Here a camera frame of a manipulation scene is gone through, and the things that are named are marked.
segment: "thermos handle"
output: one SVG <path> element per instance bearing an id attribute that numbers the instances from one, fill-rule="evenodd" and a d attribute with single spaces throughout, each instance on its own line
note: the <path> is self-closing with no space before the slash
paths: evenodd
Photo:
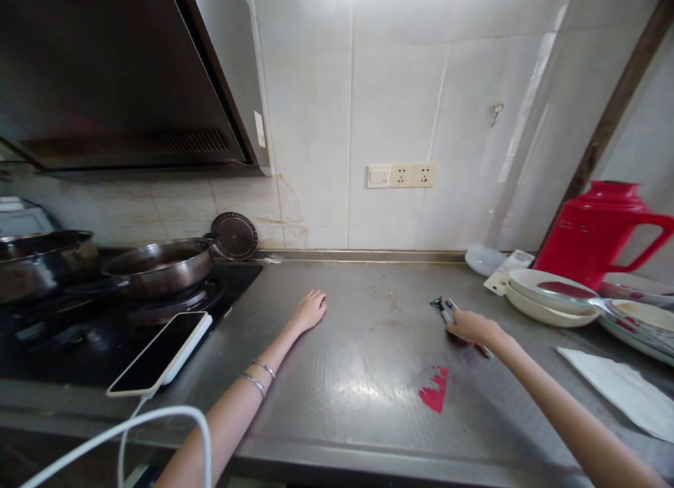
<path id="1" fill-rule="evenodd" d="M 653 254 L 665 245 L 667 240 L 674 235 L 674 216 L 664 216 L 662 214 L 636 214 L 634 216 L 635 225 L 658 225 L 662 228 L 662 233 L 655 239 L 646 251 L 641 253 L 635 260 L 625 267 L 621 265 L 609 265 L 606 272 L 634 272 L 648 261 Z"/>

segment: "pot lid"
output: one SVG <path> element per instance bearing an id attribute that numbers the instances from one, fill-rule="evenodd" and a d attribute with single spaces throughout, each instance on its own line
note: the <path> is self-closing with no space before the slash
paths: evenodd
<path id="1" fill-rule="evenodd" d="M 211 224 L 211 231 L 220 235 L 214 244 L 216 251 L 230 260 L 246 260 L 258 248 L 258 233 L 246 216 L 227 212 Z"/>

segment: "pan handle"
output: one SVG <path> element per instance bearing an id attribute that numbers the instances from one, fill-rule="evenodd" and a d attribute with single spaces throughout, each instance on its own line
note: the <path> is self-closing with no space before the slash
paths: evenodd
<path id="1" fill-rule="evenodd" d="M 63 292 L 68 295 L 108 294 L 128 286 L 129 283 L 128 277 L 108 277 L 107 279 L 101 279 L 93 283 L 69 286 Z"/>
<path id="2" fill-rule="evenodd" d="M 220 239 L 220 234 L 217 232 L 209 232 L 205 234 L 202 239 L 205 239 L 211 246 L 213 246 L 213 244 L 215 244 L 218 239 Z"/>

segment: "forearm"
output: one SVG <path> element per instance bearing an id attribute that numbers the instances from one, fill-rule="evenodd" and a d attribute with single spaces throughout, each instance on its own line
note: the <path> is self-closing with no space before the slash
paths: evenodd
<path id="1" fill-rule="evenodd" d="M 501 332 L 487 345 L 529 392 L 595 486 L 667 486 L 662 477 L 550 377 L 513 338 Z"/>
<path id="2" fill-rule="evenodd" d="M 276 337 L 274 342 L 258 357 L 275 373 L 302 331 L 291 323 Z M 251 364 L 245 371 L 269 389 L 272 376 L 263 367 Z M 218 481 L 239 441 L 251 424 L 262 395 L 250 381 L 237 379 L 222 397 L 211 407 L 206 419 L 211 429 L 213 457 L 213 483 Z M 192 430 L 186 441 L 173 456 L 157 482 L 158 488 L 196 486 L 203 483 L 204 450 L 201 432 Z"/>

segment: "red thermos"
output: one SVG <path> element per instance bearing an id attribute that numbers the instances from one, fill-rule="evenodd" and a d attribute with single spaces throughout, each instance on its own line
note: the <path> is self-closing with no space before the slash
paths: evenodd
<path id="1" fill-rule="evenodd" d="M 674 235 L 674 217 L 651 214 L 637 196 L 640 185 L 592 181 L 590 191 L 564 203 L 534 268 L 598 290 L 607 272 L 633 272 Z M 662 233 L 630 265 L 613 265 L 637 225 Z"/>

